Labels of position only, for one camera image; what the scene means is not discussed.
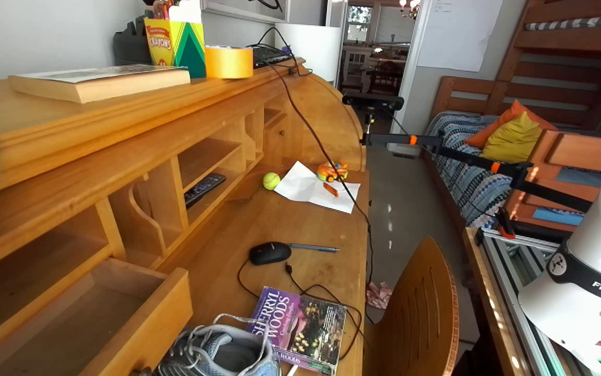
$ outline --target tennis ball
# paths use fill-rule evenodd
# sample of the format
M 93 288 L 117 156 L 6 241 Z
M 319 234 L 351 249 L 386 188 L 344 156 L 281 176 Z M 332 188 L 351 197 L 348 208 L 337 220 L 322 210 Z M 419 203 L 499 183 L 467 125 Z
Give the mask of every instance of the tennis ball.
M 277 185 L 279 185 L 279 176 L 277 174 L 266 174 L 264 176 L 264 188 L 275 190 Z

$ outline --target computer mouse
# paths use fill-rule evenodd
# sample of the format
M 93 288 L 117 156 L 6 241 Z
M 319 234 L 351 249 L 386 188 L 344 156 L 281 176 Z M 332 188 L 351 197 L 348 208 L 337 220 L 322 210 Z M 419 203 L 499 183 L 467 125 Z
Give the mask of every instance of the computer mouse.
M 277 264 L 293 256 L 293 246 L 286 242 L 264 242 L 250 249 L 250 264 L 266 266 Z

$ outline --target floor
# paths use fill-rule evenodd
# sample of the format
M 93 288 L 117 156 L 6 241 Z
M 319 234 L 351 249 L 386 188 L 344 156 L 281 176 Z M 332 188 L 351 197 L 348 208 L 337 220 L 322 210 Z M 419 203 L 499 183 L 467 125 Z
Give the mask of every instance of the floor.
M 388 132 L 386 119 L 378 119 L 371 132 Z M 369 146 L 368 166 L 371 178 L 373 283 L 395 287 L 418 242 L 431 236 L 444 250 L 454 283 L 459 284 L 464 353 L 464 350 L 470 350 L 479 337 L 474 308 L 464 287 L 467 262 L 461 250 L 461 238 L 450 224 L 424 162 L 409 154 L 395 154 L 386 146 Z M 368 309 L 373 323 L 378 323 L 382 313 L 382 309 Z

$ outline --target storage box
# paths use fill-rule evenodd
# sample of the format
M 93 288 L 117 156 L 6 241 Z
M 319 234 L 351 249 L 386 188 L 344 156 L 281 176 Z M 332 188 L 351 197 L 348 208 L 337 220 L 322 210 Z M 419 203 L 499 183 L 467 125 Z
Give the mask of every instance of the storage box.
M 147 20 L 147 36 L 154 65 L 187 68 L 193 78 L 205 78 L 202 23 Z

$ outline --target wooden drawer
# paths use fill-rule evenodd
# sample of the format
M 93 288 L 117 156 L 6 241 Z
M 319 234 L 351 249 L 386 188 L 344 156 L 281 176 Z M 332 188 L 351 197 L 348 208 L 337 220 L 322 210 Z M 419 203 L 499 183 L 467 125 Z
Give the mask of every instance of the wooden drawer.
M 0 343 L 0 374 L 154 367 L 193 315 L 185 270 L 109 260 Z

